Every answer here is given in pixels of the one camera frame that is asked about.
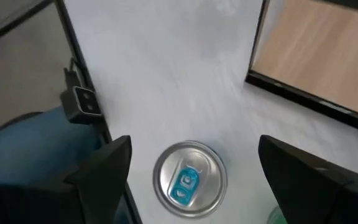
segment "can lid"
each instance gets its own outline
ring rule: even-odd
[[[161,154],[154,167],[153,186],[167,210],[180,217],[201,218],[221,204],[227,175],[222,160],[211,148],[184,141]]]

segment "wooden surface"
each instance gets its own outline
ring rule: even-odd
[[[358,111],[358,11],[312,0],[286,0],[252,66]]]

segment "white desk surface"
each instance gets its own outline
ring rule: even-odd
[[[277,205],[261,134],[358,172],[358,130],[244,83],[262,0],[66,0],[112,138],[132,137],[128,183],[144,223],[194,223],[157,200],[152,171],[194,139],[222,157],[223,204],[197,223],[265,223]]]

